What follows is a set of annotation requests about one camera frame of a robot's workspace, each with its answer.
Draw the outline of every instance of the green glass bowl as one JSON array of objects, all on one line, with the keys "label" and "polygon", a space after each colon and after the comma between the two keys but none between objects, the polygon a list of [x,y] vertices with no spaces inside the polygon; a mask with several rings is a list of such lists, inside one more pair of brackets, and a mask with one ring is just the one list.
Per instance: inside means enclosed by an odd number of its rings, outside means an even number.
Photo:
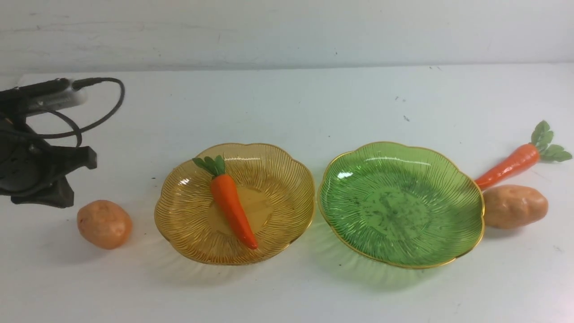
[{"label": "green glass bowl", "polygon": [[476,183],[438,152],[397,143],[335,158],[319,187],[319,209],[351,249],[403,268],[447,264],[484,234]]}]

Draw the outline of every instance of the gold rim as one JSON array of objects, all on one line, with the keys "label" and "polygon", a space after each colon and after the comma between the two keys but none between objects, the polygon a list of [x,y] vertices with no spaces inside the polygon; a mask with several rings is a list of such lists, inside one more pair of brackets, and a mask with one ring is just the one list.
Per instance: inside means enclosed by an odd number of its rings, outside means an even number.
[{"label": "gold rim", "polygon": [[[279,149],[281,152],[285,153],[291,160],[293,160],[295,163],[301,165],[301,166],[303,167],[303,169],[307,171],[307,173],[309,174],[309,177],[311,178],[311,185],[312,185],[312,187],[313,187],[313,194],[315,194],[315,179],[313,178],[313,173],[311,173],[311,171],[309,170],[309,168],[307,168],[307,166],[305,166],[302,162],[300,162],[300,161],[298,161],[297,159],[293,158],[293,156],[291,156],[291,154],[289,154],[287,151],[285,151],[284,149],[282,149],[282,148],[280,148],[280,147],[278,147],[278,146],[276,146],[276,145],[265,144],[265,143],[251,143],[251,144],[223,143],[223,144],[214,145],[214,146],[211,146],[211,147],[209,147],[209,148],[207,148],[207,149],[204,149],[204,150],[202,150],[200,153],[198,153],[195,157],[201,156],[203,153],[205,153],[206,151],[208,151],[208,150],[210,150],[210,149],[212,149],[212,148],[219,147],[219,146],[225,146],[225,145],[238,145],[238,146],[255,146],[255,145],[262,145],[262,146],[268,146],[268,147],[273,147],[273,148]],[[189,160],[186,160],[186,161],[184,161],[183,163],[181,163],[181,164],[175,166],[175,168],[172,169],[172,171],[168,174],[168,177],[169,177],[169,175],[171,175],[171,173],[173,172],[173,170],[175,170],[175,169],[177,169],[178,167],[182,166],[183,164],[189,163],[189,162],[191,162],[191,161],[192,161],[192,160],[189,159]],[[176,248],[176,247],[173,245],[173,243],[164,235],[164,233],[163,233],[163,232],[161,231],[161,229],[160,229],[160,226],[157,225],[156,210],[157,210],[158,204],[159,204],[160,201],[161,201],[161,196],[164,194],[165,184],[166,184],[166,183],[165,183],[165,181],[164,181],[164,184],[161,186],[160,198],[159,198],[158,201],[156,202],[156,207],[155,207],[155,209],[154,209],[154,215],[153,215],[153,217],[154,217],[154,222],[156,223],[156,228],[157,228],[157,230],[160,232],[161,236],[162,236],[167,242],[169,242],[169,244],[172,246],[173,249],[175,249],[179,254],[183,255],[184,257],[186,257],[186,258],[188,258],[188,259],[191,259],[191,258],[189,258],[188,256],[186,256],[185,254],[183,254],[182,252],[180,252],[179,249]],[[291,244],[293,244],[293,242],[295,242],[297,239],[299,239],[299,238],[307,231],[307,229],[309,229],[309,227],[311,226],[311,223],[313,222],[313,218],[315,217],[315,213],[316,213],[316,211],[317,211],[317,207],[316,207],[315,204],[316,204],[316,203],[313,203],[313,210],[312,210],[312,212],[311,212],[311,216],[309,217],[309,222],[307,223],[307,226],[301,231],[301,234],[299,234],[295,239],[291,240],[288,244],[286,244],[279,252],[277,252],[277,253],[275,253],[275,254],[273,254],[273,255],[263,257],[263,258],[261,258],[261,259],[259,259],[259,260],[253,261],[253,262],[241,263],[241,264],[235,264],[235,263],[229,263],[229,264],[228,264],[228,263],[209,263],[209,262],[204,262],[204,261],[197,260],[197,259],[191,259],[191,260],[193,260],[193,261],[195,261],[195,262],[198,262],[198,263],[208,264],[208,265],[215,265],[215,266],[245,266],[245,265],[251,265],[251,264],[260,263],[260,262],[263,262],[263,261],[265,261],[265,260],[271,259],[271,258],[273,258],[273,257],[275,257],[275,256],[277,256],[277,255],[279,255],[281,252],[285,251]]]},{"label": "gold rim", "polygon": [[[481,220],[481,222],[482,222],[482,228],[481,228],[481,230],[480,230],[480,237],[477,239],[476,243],[475,243],[469,250],[465,251],[464,253],[462,253],[462,254],[460,254],[460,255],[458,255],[458,256],[453,257],[452,259],[447,260],[446,262],[440,263],[440,264],[435,264],[435,265],[432,265],[432,266],[405,266],[405,265],[395,264],[395,263],[392,263],[392,262],[387,262],[387,261],[384,261],[384,260],[381,260],[381,259],[377,259],[377,258],[371,257],[371,256],[367,255],[366,253],[364,253],[364,252],[362,252],[362,251],[360,251],[360,250],[357,250],[357,249],[354,248],[352,245],[349,245],[349,243],[346,242],[345,239],[343,239],[343,238],[337,233],[337,231],[335,230],[335,228],[332,226],[332,224],[329,222],[329,219],[328,219],[327,216],[325,215],[325,210],[323,210],[323,205],[322,205],[321,202],[320,202],[320,200],[321,200],[321,190],[323,189],[323,185],[325,184],[325,179],[327,178],[327,172],[328,172],[329,168],[331,167],[331,165],[333,165],[333,163],[334,163],[337,159],[339,159],[339,158],[341,158],[341,157],[343,157],[343,156],[345,156],[345,155],[348,155],[348,154],[350,154],[350,153],[357,152],[357,151],[359,151],[359,150],[361,150],[361,149],[363,149],[363,148],[365,148],[365,147],[367,147],[367,146],[369,146],[369,145],[373,145],[373,144],[395,144],[395,145],[403,146],[403,147],[405,147],[405,148],[423,149],[423,150],[427,150],[427,151],[436,153],[436,154],[438,154],[439,156],[442,156],[444,159],[446,159],[449,163],[451,163],[451,164],[456,168],[456,170],[457,170],[459,173],[461,173],[462,175],[464,175],[466,178],[468,178],[468,179],[472,182],[472,184],[476,187],[476,190],[478,190],[478,192],[479,192],[479,194],[480,194],[480,201],[481,201],[481,203],[482,203],[482,210],[480,211],[480,220]],[[391,265],[391,266],[395,266],[395,267],[399,267],[399,268],[405,268],[405,269],[428,269],[428,268],[436,268],[436,267],[440,267],[440,266],[444,266],[444,265],[446,265],[446,264],[452,263],[452,262],[455,261],[456,259],[458,259],[458,258],[460,258],[460,257],[462,257],[462,256],[464,256],[464,255],[466,255],[467,253],[469,253],[469,252],[471,252],[472,250],[474,250],[474,248],[476,248],[476,246],[482,241],[482,238],[483,238],[483,236],[484,236],[484,229],[485,229],[485,227],[486,227],[486,226],[485,226],[485,223],[484,223],[484,195],[482,194],[482,190],[480,189],[480,187],[478,187],[478,185],[475,183],[475,181],[474,181],[470,176],[468,176],[465,172],[461,171],[460,168],[459,168],[452,160],[450,160],[448,157],[444,156],[444,155],[443,155],[442,153],[440,153],[440,152],[437,152],[437,151],[434,151],[434,150],[432,150],[432,149],[425,148],[425,147],[407,146],[407,145],[403,145],[403,144],[400,144],[400,143],[395,143],[395,142],[393,142],[393,141],[374,141],[374,142],[372,142],[372,143],[368,143],[368,144],[366,144],[366,145],[362,145],[361,147],[359,147],[359,148],[357,148],[357,149],[355,149],[355,150],[353,150],[353,151],[348,151],[348,152],[342,153],[342,154],[340,154],[339,156],[335,157],[333,160],[331,160],[331,162],[329,163],[329,165],[327,165],[327,168],[325,169],[325,172],[323,173],[323,178],[322,178],[322,180],[321,180],[321,184],[319,185],[319,189],[317,190],[317,204],[319,205],[319,212],[321,213],[321,215],[322,215],[323,218],[325,219],[325,222],[327,222],[327,224],[329,225],[329,227],[331,228],[331,230],[334,232],[335,236],[336,236],[337,238],[339,238],[339,240],[341,240],[347,247],[351,248],[353,251],[357,252],[358,254],[360,254],[360,255],[362,255],[362,256],[364,256],[364,257],[367,257],[367,258],[369,258],[369,259],[371,259],[371,260],[375,260],[376,262],[385,263],[385,264],[389,264],[389,265]]]}]

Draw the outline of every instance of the potato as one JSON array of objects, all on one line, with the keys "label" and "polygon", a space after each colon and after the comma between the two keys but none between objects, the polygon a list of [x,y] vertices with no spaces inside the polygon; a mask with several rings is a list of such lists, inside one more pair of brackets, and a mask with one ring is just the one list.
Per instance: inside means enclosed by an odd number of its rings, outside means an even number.
[{"label": "potato", "polygon": [[548,200],[526,186],[502,185],[484,192],[484,221],[499,229],[515,229],[546,216]]},{"label": "potato", "polygon": [[130,216],[116,203],[95,201],[77,213],[77,228],[86,240],[103,249],[115,249],[131,234]]}]

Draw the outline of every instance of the toy carrot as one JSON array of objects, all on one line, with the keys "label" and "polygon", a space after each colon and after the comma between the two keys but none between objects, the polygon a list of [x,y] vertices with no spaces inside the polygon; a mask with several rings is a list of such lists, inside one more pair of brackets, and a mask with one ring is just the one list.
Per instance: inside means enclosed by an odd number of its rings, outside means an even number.
[{"label": "toy carrot", "polygon": [[213,175],[210,185],[211,195],[213,195],[215,203],[219,205],[225,214],[235,236],[248,248],[257,249],[257,241],[253,231],[251,231],[251,227],[249,227],[245,211],[243,211],[239,201],[235,182],[231,176],[225,174],[225,161],[223,158],[217,156],[215,160],[211,157],[206,157],[205,160],[201,158],[192,160],[198,167]]},{"label": "toy carrot", "polygon": [[550,145],[554,138],[554,132],[550,126],[542,120],[534,129],[530,138],[531,142],[518,147],[505,160],[487,171],[475,182],[481,190],[485,190],[505,178],[518,175],[534,166],[538,161],[564,162],[572,159],[572,154],[564,151],[559,145]]}]

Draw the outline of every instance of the bowl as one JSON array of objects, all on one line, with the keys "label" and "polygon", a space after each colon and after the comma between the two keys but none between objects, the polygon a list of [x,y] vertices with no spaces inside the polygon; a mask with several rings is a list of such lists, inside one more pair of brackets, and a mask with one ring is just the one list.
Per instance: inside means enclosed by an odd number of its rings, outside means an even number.
[{"label": "bowl", "polygon": [[484,234],[481,190],[426,148],[378,142],[344,153],[327,167],[318,198],[342,242],[397,267],[450,263]]},{"label": "bowl", "polygon": [[233,234],[210,192],[212,176],[189,160],[166,178],[156,205],[160,233],[187,258],[206,264],[241,265],[269,259],[311,224],[315,185],[311,172],[279,147],[222,144],[198,157],[223,156],[259,248]]}]

